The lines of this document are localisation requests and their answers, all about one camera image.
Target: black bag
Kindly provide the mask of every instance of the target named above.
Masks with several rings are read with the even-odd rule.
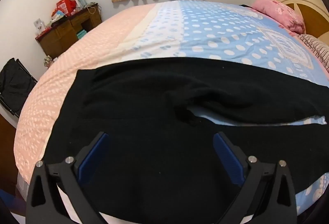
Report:
[[[22,63],[10,59],[0,72],[0,103],[14,116],[19,117],[27,96],[37,81]]]

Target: wooden desk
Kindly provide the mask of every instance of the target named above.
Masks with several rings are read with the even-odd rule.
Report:
[[[53,59],[78,41],[77,33],[83,29],[87,32],[91,31],[102,22],[102,19],[98,4],[95,4],[89,10],[85,8],[59,22],[36,38],[44,53]]]

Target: pillow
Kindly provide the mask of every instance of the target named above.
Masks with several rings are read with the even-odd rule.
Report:
[[[270,16],[292,32],[296,32],[297,34],[305,33],[303,17],[279,1],[256,0],[252,8]]]
[[[329,72],[329,46],[312,35],[302,34],[298,35],[298,37],[312,50],[325,69]]]

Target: black cloth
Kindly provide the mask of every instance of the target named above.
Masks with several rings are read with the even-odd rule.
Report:
[[[34,78],[14,58],[10,59],[0,72],[2,99],[18,115],[35,85]]]
[[[201,58],[80,70],[44,160],[61,162],[107,132],[108,153],[83,186],[100,212],[135,223],[214,223],[239,191],[213,150],[216,132],[247,156],[286,160],[297,193],[329,171],[328,127],[221,126],[187,106],[245,123],[282,123],[328,116],[328,95],[327,87],[276,71]]]
[[[252,8],[252,7],[249,6],[249,5],[240,5],[240,6],[242,6],[242,7],[249,7],[249,8]]]

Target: cream headboard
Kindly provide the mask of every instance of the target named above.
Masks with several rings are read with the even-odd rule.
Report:
[[[301,14],[306,33],[329,45],[329,12],[322,0],[277,0]]]

